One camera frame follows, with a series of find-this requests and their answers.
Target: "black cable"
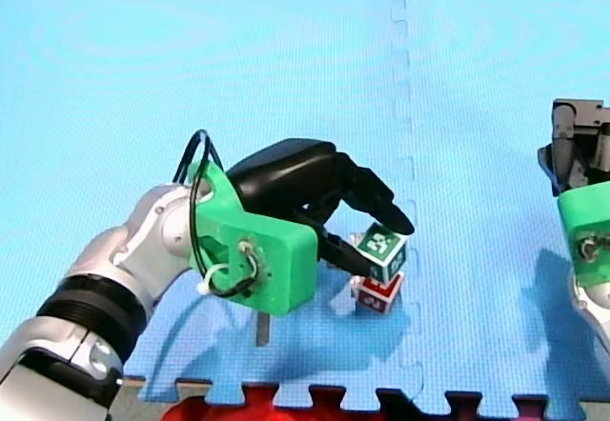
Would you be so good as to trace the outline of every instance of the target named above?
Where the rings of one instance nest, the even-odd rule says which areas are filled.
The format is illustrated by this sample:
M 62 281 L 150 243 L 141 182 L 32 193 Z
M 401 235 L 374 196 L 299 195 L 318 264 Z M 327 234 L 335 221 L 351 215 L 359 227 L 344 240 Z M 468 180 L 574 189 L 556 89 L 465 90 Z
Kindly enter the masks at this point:
M 189 140 L 189 144 L 187 148 L 184 150 L 184 154 L 182 155 L 182 159 L 180 159 L 180 163 L 178 164 L 178 168 L 176 170 L 175 175 L 173 176 L 174 183 L 184 184 L 188 174 L 189 165 L 192 163 L 194 159 L 194 154 L 197 151 L 197 148 L 204 142 L 203 155 L 201 156 L 201 162 L 197 168 L 197 172 L 193 178 L 193 184 L 191 186 L 191 193 L 189 194 L 189 234 L 191 237 L 191 245 L 193 247 L 193 256 L 195 263 L 197 265 L 197 269 L 202 277 L 205 277 L 206 274 L 206 265 L 203 261 L 203 256 L 201 255 L 201 249 L 199 245 L 197 245 L 198 237 L 197 237 L 197 228 L 196 228 L 196 219 L 195 219 L 195 208 L 197 202 L 197 192 L 199 191 L 199 187 L 201 185 L 201 180 L 205 176 L 206 168 L 210 163 L 210 154 L 212 155 L 213 161 L 216 163 L 221 170 L 224 171 L 222 167 L 222 163 L 220 162 L 220 158 L 214 144 L 212 143 L 212 139 L 210 135 L 205 130 L 198 130 Z M 250 276 L 238 281 L 232 288 L 228 288 L 227 290 L 219 290 L 215 285 L 212 279 L 210 279 L 210 292 L 218 297 L 233 297 L 234 295 L 240 294 L 247 290 L 253 283 L 256 281 L 256 277 L 258 276 L 258 262 L 256 258 L 252 254 L 250 250 L 244 251 L 246 255 L 246 259 L 248 263 L 252 267 L 252 273 Z
M 173 176 L 173 183 L 180 183 L 181 185 L 184 184 L 187 179 L 189 165 L 193 162 L 194 154 L 197 152 L 197 148 L 199 148 L 201 142 L 204 142 L 208 146 L 209 150 L 208 153 L 203 153 L 202 163 L 203 161 L 206 163 L 208 162 L 208 156 L 209 153 L 211 153 L 213 161 L 218 167 L 220 167 L 221 170 L 224 171 L 210 135 L 205 130 L 198 130 L 193 134 L 191 140 L 189 140 L 187 148 L 184 150 L 184 154 L 182 154 L 182 159 L 180 159 L 178 168 Z

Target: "interlocking foam tile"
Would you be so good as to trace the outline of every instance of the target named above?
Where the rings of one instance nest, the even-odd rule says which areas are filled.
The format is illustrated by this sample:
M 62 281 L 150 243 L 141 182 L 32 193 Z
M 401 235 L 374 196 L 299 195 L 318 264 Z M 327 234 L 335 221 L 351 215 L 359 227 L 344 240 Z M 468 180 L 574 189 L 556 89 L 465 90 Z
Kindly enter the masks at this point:
M 199 128 L 227 166 L 282 138 L 331 140 L 415 209 L 405 0 L 0 3 L 3 340 L 97 233 L 171 180 Z M 369 223 L 342 208 L 329 227 Z M 256 349 L 254 314 L 196 282 L 171 287 L 127 365 L 147 400 L 173 401 L 180 378 L 212 380 L 221 404 L 241 403 L 244 382 L 279 383 L 275 402 L 293 407 L 310 385 L 341 386 L 349 410 L 376 410 L 377 388 L 421 390 L 414 295 L 387 316 L 350 311 L 346 275 L 321 267 L 315 299 Z
M 546 395 L 551 419 L 608 400 L 588 327 L 568 299 L 567 251 L 537 148 L 555 98 L 610 98 L 610 0 L 407 0 L 412 189 L 425 412 L 482 394 L 513 417 Z

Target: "green 3d-printed mount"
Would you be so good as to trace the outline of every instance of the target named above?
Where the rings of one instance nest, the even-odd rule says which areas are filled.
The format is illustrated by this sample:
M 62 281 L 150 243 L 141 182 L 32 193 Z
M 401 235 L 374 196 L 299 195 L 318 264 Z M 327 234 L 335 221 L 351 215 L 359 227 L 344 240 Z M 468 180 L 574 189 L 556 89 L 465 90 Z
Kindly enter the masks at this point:
M 189 167 L 191 183 L 198 164 Z M 198 245 L 206 267 L 228 264 L 216 271 L 213 283 L 225 290 L 252 273 L 239 243 L 254 249 L 259 271 L 247 293 L 230 299 L 270 315 L 293 311 L 314 296 L 317 274 L 317 236 L 313 229 L 289 221 L 244 211 L 226 174 L 213 162 L 205 181 L 212 198 L 198 203 L 195 220 Z M 194 258 L 191 267 L 196 267 Z
M 596 248 L 587 262 L 579 252 L 587 238 L 610 238 L 610 182 L 568 190 L 559 195 L 559 213 L 570 248 L 576 282 L 590 288 L 610 281 L 610 248 Z

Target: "silver robot arm segment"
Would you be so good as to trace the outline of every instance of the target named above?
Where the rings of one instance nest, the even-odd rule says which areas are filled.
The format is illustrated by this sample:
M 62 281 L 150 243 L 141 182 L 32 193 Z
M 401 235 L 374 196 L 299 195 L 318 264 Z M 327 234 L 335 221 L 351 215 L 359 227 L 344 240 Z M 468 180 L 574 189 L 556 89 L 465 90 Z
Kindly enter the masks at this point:
M 2 421 L 110 420 L 123 365 L 164 292 L 189 268 L 190 191 L 170 184 L 147 192 L 13 332 L 0 349 Z

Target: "black robotic finger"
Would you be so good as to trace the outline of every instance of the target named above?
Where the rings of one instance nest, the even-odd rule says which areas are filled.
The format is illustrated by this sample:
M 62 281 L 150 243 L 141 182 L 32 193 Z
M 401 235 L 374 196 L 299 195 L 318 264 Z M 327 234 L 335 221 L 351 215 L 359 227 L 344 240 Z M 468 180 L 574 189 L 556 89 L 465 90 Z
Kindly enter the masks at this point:
M 345 153 L 336 155 L 342 182 L 341 198 L 352 209 L 373 216 L 390 231 L 402 235 L 415 232 L 406 214 L 393 203 L 394 193 L 371 169 L 357 166 Z
M 352 275 L 369 276 L 371 274 L 371 262 L 341 237 L 329 233 L 324 226 L 302 212 L 296 212 L 293 220 L 314 229 L 317 235 L 318 259 L 323 259 Z
M 319 258 L 338 269 L 356 276 L 371 275 L 371 261 L 338 235 L 327 232 L 323 238 L 318 238 L 317 247 Z

